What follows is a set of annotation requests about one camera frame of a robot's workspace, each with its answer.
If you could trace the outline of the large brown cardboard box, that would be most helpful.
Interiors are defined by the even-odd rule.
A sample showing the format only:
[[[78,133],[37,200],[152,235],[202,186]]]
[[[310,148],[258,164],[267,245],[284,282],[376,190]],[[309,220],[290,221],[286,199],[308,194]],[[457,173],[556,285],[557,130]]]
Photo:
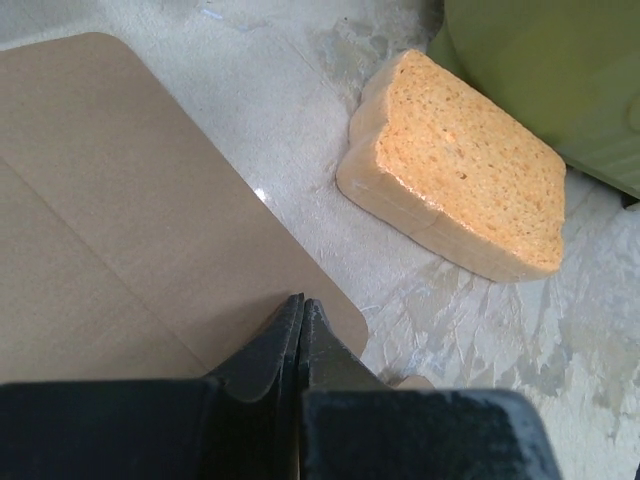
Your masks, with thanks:
[[[1,378],[192,377],[285,299],[363,315],[123,41],[1,54]]]

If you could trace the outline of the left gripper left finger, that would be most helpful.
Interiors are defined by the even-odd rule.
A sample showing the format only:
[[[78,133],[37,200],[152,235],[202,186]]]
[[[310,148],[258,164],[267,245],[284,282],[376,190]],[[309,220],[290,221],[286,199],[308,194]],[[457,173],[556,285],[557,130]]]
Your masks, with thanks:
[[[190,379],[5,383],[5,479],[294,479],[305,299]]]

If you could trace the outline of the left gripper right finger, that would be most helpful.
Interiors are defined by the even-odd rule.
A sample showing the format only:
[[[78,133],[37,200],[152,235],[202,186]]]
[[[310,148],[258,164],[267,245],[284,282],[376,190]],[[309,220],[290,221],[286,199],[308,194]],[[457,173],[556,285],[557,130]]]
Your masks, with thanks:
[[[299,341],[304,479],[558,479],[540,416],[500,389],[393,389],[308,300]]]

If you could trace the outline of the orange sponge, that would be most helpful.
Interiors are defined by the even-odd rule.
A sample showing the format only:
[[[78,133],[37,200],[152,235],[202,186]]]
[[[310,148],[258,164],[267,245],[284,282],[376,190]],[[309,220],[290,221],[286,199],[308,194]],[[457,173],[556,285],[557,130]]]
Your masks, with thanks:
[[[419,245],[500,283],[559,269],[564,161],[424,53],[372,76],[348,139],[339,190]]]

